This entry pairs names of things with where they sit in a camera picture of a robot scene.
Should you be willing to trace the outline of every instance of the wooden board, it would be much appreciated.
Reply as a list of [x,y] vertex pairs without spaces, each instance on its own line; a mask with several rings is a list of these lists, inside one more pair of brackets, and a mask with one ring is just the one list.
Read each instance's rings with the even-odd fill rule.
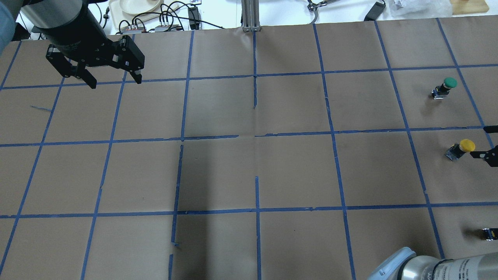
[[450,0],[453,6],[453,15],[482,13],[490,10],[486,0]]

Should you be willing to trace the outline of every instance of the yellow cap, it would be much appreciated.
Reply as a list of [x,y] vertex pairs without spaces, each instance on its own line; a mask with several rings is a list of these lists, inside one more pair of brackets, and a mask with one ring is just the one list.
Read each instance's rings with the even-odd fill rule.
[[463,139],[460,141],[460,150],[464,152],[472,152],[476,149],[476,144],[469,139]]

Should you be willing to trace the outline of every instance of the green cap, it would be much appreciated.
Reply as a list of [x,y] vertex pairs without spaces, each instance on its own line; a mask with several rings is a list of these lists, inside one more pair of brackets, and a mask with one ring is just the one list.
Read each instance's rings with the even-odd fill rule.
[[446,78],[444,79],[444,85],[447,87],[447,88],[456,88],[457,87],[457,80],[453,79],[453,78]]

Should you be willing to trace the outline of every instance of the grid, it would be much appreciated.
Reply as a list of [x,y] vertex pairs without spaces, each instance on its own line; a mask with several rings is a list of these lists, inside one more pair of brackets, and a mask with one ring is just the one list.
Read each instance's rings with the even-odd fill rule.
[[[457,202],[457,203],[431,203],[429,199],[429,195],[426,192],[426,187],[425,187],[425,181],[424,181],[424,176],[422,173],[422,168],[421,164],[419,162],[419,158],[417,156],[417,150],[415,148],[414,140],[412,138],[412,132],[425,132],[425,131],[458,131],[458,130],[481,130],[483,126],[485,126],[485,122],[483,117],[480,114],[480,111],[478,110],[478,106],[476,105],[476,102],[474,101],[473,95],[471,93],[471,90],[469,89],[469,86],[465,82],[464,75],[462,74],[461,69],[464,68],[493,68],[493,67],[498,67],[498,64],[472,64],[472,65],[459,65],[456,58],[455,54],[452,51],[452,46],[450,45],[450,42],[446,36],[445,30],[443,29],[443,26],[441,24],[441,21],[439,19],[436,19],[438,27],[441,32],[441,37],[442,40],[444,41],[445,47],[447,47],[448,51],[451,54],[451,58],[453,61],[453,65],[449,66],[428,66],[428,67],[391,67],[391,63],[388,57],[388,53],[386,51],[386,47],[384,45],[384,40],[379,28],[379,25],[377,22],[374,23],[375,29],[377,32],[378,40],[381,45],[381,49],[383,52],[383,56],[385,58],[385,62],[387,67],[386,68],[377,68],[377,69],[353,69],[353,70],[334,70],[334,71],[325,71],[324,67],[324,61],[322,57],[322,49],[323,46],[320,44],[320,39],[319,39],[319,34],[317,31],[317,26],[313,25],[313,31],[314,31],[314,37],[316,40],[316,48],[318,51],[318,59],[320,61],[320,71],[314,71],[314,72],[292,72],[292,73],[258,73],[258,68],[257,68],[257,59],[256,59],[256,52],[258,50],[257,48],[257,37],[258,33],[255,32],[252,35],[252,47],[253,47],[253,74],[252,75],[236,75],[236,76],[215,76],[215,77],[190,77],[190,70],[191,70],[191,64],[192,64],[192,50],[193,50],[193,45],[194,45],[194,34],[196,31],[193,31],[190,33],[190,45],[189,45],[189,53],[188,53],[188,64],[187,64],[187,75],[186,78],[169,78],[169,79],[151,79],[151,80],[144,80],[143,83],[150,83],[150,82],[171,82],[171,81],[184,81],[185,82],[185,93],[184,93],[184,103],[183,103],[183,114],[182,114],[182,121],[181,121],[181,135],[180,137],[173,137],[173,138],[147,138],[147,139],[121,139],[121,140],[116,140],[114,139],[115,131],[116,131],[116,125],[118,122],[118,116],[119,116],[119,111],[120,111],[120,106],[121,106],[121,100],[123,96],[123,91],[125,88],[125,85],[128,83],[133,83],[133,81],[127,81],[126,80],[126,72],[123,75],[123,79],[121,81],[111,81],[111,82],[99,82],[99,85],[105,85],[105,84],[120,84],[120,91],[119,91],[119,96],[117,99],[117,104],[116,104],[116,109],[114,113],[114,120],[113,120],[113,125],[112,125],[112,130],[111,130],[111,135],[109,140],[85,140],[85,141],[58,141],[58,142],[48,142],[45,141],[47,137],[47,133],[51,124],[51,120],[54,114],[54,111],[56,110],[57,102],[59,100],[61,90],[66,87],[81,87],[81,86],[86,86],[85,84],[66,84],[65,79],[62,78],[60,84],[51,84],[51,85],[34,85],[34,86],[4,86],[5,82],[7,80],[7,77],[9,75],[9,72],[12,68],[12,65],[14,64],[17,54],[19,52],[19,49],[22,45],[22,42],[20,42],[17,46],[17,49],[13,55],[12,61],[10,62],[10,65],[7,69],[7,72],[5,74],[5,77],[2,81],[2,84],[0,86],[0,90],[2,89],[34,89],[34,88],[57,88],[57,94],[55,96],[55,100],[53,103],[53,106],[50,111],[50,116],[48,118],[48,122],[46,124],[42,140],[40,142],[33,142],[33,143],[6,143],[6,144],[0,144],[0,147],[18,147],[18,146],[36,146],[38,147],[38,151],[36,154],[36,158],[34,160],[31,173],[29,175],[28,183],[26,186],[26,189],[24,191],[24,195],[22,197],[18,212],[16,215],[0,215],[0,219],[13,219],[13,228],[10,234],[10,237],[8,239],[8,243],[0,264],[0,274],[4,268],[6,259],[8,258],[8,253],[9,249],[12,244],[12,240],[14,238],[14,235],[16,233],[16,227],[18,224],[18,221],[20,219],[28,219],[28,218],[69,218],[69,217],[88,217],[92,218],[91,222],[91,227],[90,227],[90,233],[88,237],[88,242],[86,246],[86,251],[85,251],[85,257],[84,257],[84,262],[83,262],[83,267],[81,270],[81,279],[85,278],[85,273],[86,273],[86,268],[87,268],[87,262],[89,258],[89,253],[91,250],[92,246],[92,238],[93,238],[93,233],[94,229],[96,226],[96,221],[99,217],[120,217],[120,216],[171,216],[172,217],[172,231],[171,231],[171,242],[173,244],[176,244],[176,232],[177,232],[177,219],[178,216],[188,216],[188,215],[213,215],[213,214],[229,214],[229,213],[255,213],[255,223],[256,223],[256,236],[257,236],[257,241],[255,243],[256,245],[256,255],[257,255],[257,278],[258,279],[263,279],[263,272],[262,272],[262,260],[261,257],[261,240],[264,239],[264,236],[261,235],[261,228],[260,228],[260,214],[265,213],[265,212],[303,212],[303,211],[341,211],[343,214],[343,222],[344,222],[344,230],[345,230],[345,238],[346,238],[346,246],[347,246],[347,252],[348,252],[348,257],[349,257],[349,264],[350,264],[350,270],[351,270],[351,278],[352,279],[357,279],[357,274],[355,271],[355,263],[354,263],[354,255],[353,255],[353,248],[352,246],[352,240],[351,240],[351,233],[350,233],[350,227],[349,227],[349,222],[348,222],[348,211],[350,210],[372,210],[372,209],[411,209],[411,208],[423,208],[428,210],[429,218],[431,221],[432,229],[434,231],[434,237],[437,243],[437,249],[439,251],[440,257],[445,258],[445,253],[443,251],[443,246],[440,241],[439,237],[439,232],[438,228],[436,225],[433,209],[434,208],[446,208],[446,207],[465,207],[465,206],[498,206],[498,201],[488,201],[488,202]],[[479,126],[464,126],[464,127],[428,127],[428,128],[410,128],[409,127],[409,122],[407,119],[407,116],[405,114],[405,110],[403,107],[403,102],[400,97],[400,93],[397,88],[396,80],[394,73],[396,72],[402,72],[402,71],[410,71],[410,70],[430,70],[430,69],[455,69],[458,72],[458,75],[463,82],[463,86],[465,88],[465,92],[468,95],[468,98],[470,99],[470,102],[472,104],[473,110],[475,111],[475,114],[479,120],[480,125]],[[330,99],[329,99],[329,94],[328,94],[328,85],[327,83],[327,74],[338,74],[338,73],[361,73],[361,72],[386,72],[389,73],[391,82],[392,82],[392,87],[394,89],[397,103],[399,105],[399,110],[401,111],[401,116],[403,120],[404,127],[403,128],[393,128],[393,129],[374,129],[374,130],[335,130],[334,129],[334,122],[333,122],[333,117],[331,114],[331,105]],[[254,193],[255,193],[255,208],[242,208],[242,209],[224,209],[224,210],[196,210],[196,211],[180,211],[179,210],[179,196],[180,196],[180,188],[181,188],[181,174],[182,174],[182,160],[183,160],[183,153],[184,153],[184,145],[186,141],[196,141],[196,140],[215,140],[215,139],[235,139],[241,137],[240,135],[218,135],[218,136],[200,136],[200,137],[186,137],[185,134],[185,126],[186,126],[186,115],[187,115],[187,107],[188,107],[188,96],[189,96],[189,83],[190,81],[193,80],[212,80],[212,79],[239,79],[239,78],[249,78],[253,77],[253,86],[254,86],[254,92],[253,92],[253,100],[254,100],[254,107],[256,108],[258,105],[258,78],[259,77],[276,77],[276,76],[304,76],[304,75],[320,75],[322,78],[323,82],[323,92],[324,92],[324,100],[325,100],[325,107],[327,110],[327,117],[328,117],[328,124],[329,124],[329,130],[328,131],[311,131],[311,132],[290,132],[290,133],[267,133],[267,134],[262,134],[262,135],[254,135],[255,139],[256,138],[268,138],[268,137],[287,137],[287,136],[314,136],[314,135],[330,135],[331,140],[332,140],[332,148],[333,148],[333,155],[334,155],[334,161],[335,161],[335,168],[336,168],[336,173],[337,173],[337,180],[338,180],[338,186],[339,186],[339,194],[340,194],[340,201],[341,205],[340,206],[320,206],[320,207],[260,207],[260,191],[259,191],[259,177],[255,177],[254,181]],[[337,147],[337,141],[336,141],[336,136],[337,135],[346,135],[346,134],[358,134],[358,133],[406,133],[413,160],[416,165],[416,170],[418,173],[418,177],[420,180],[420,184],[424,193],[425,197],[425,203],[419,203],[419,204],[397,204],[397,205],[347,205],[346,200],[345,200],[345,194],[344,194],[344,189],[343,189],[343,181],[342,181],[342,175],[341,175],[341,161],[338,155],[338,147]],[[489,135],[487,136],[487,140],[489,142],[489,145],[491,147],[494,146],[492,139],[490,138]],[[180,153],[178,157],[178,173],[177,173],[177,181],[176,181],[176,190],[175,190],[175,199],[174,199],[174,210],[173,211],[154,211],[154,212],[112,212],[112,213],[102,213],[99,212],[99,205],[100,205],[100,200],[102,196],[102,187],[105,183],[106,179],[106,173],[108,169],[108,164],[109,164],[109,159],[111,157],[112,153],[112,147],[113,144],[115,143],[126,143],[126,142],[163,142],[163,141],[180,141],[182,142],[182,145],[180,146]],[[22,210],[24,207],[24,203],[26,201],[26,197],[28,195],[31,181],[33,179],[33,175],[35,173],[36,167],[38,160],[40,158],[40,154],[42,152],[43,147],[45,146],[55,146],[55,145],[76,145],[76,144],[106,144],[108,145],[108,150],[107,150],[107,155],[105,159],[105,164],[104,164],[104,170],[102,172],[102,178],[101,178],[101,183],[100,183],[100,189],[99,193],[97,196],[97,200],[95,203],[95,209],[93,213],[61,213],[61,214],[22,214]],[[174,254],[171,254],[169,256],[169,266],[168,266],[168,272],[169,272],[169,278],[172,278],[172,271],[174,270],[173,267],[173,262],[174,261]]]

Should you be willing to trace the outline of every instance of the metal post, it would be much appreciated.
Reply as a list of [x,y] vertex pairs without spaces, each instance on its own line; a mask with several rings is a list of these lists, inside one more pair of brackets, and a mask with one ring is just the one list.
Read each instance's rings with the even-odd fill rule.
[[260,31],[259,0],[242,0],[242,30],[244,32]]

